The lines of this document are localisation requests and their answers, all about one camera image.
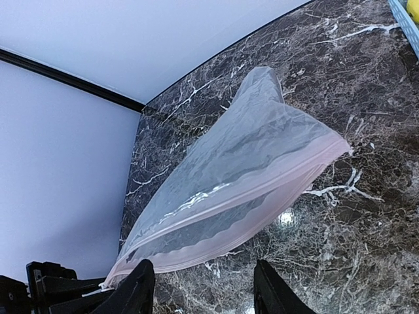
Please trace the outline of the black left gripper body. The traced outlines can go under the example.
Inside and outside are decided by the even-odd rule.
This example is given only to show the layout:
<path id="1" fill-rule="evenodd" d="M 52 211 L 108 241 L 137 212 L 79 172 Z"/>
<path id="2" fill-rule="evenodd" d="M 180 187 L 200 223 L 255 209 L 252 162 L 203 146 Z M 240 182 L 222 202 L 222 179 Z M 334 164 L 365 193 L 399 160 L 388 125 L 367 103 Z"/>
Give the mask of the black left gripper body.
<path id="1" fill-rule="evenodd" d="M 1 276 L 1 313 L 91 313 L 112 295 L 102 278 L 79 279 L 75 270 L 53 262 L 26 266 L 27 283 Z"/>

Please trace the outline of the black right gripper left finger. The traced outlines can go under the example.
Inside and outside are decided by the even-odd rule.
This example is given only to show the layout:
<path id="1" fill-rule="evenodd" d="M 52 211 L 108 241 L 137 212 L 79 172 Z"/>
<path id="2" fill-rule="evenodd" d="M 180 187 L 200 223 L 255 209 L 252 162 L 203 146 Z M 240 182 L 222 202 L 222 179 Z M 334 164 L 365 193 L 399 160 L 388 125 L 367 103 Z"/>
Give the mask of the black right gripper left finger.
<path id="1" fill-rule="evenodd" d="M 91 313 L 152 313 L 154 291 L 153 263 L 144 259 Z"/>

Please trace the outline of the white zipper slider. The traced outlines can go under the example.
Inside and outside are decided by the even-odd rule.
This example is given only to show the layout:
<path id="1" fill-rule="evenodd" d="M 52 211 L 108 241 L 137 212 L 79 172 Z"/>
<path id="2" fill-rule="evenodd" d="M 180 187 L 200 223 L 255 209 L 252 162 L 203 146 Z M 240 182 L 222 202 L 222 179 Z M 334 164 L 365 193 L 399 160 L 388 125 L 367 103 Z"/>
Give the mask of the white zipper slider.
<path id="1" fill-rule="evenodd" d="M 99 287 L 101 288 L 102 292 L 108 291 L 109 287 L 105 283 L 100 283 Z"/>

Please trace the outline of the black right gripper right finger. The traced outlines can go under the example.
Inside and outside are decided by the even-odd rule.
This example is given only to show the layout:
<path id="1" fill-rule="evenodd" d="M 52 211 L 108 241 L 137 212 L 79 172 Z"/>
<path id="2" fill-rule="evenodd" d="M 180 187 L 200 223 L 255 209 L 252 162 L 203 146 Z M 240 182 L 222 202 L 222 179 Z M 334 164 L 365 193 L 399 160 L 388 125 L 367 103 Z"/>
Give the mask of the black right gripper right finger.
<path id="1" fill-rule="evenodd" d="M 257 314 L 315 314 L 266 261 L 258 260 L 253 274 L 254 310 Z"/>

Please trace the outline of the clear zip top bag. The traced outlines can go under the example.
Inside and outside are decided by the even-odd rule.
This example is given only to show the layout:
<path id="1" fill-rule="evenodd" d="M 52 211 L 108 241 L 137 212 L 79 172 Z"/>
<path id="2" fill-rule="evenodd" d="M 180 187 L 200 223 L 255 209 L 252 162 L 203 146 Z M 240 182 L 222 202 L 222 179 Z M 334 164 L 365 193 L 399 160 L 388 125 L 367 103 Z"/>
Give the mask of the clear zip top bag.
<path id="1" fill-rule="evenodd" d="M 168 273 L 224 255 L 349 150 L 336 131 L 285 103 L 272 68 L 253 68 L 144 208 L 103 283 L 116 287 L 144 259 Z"/>

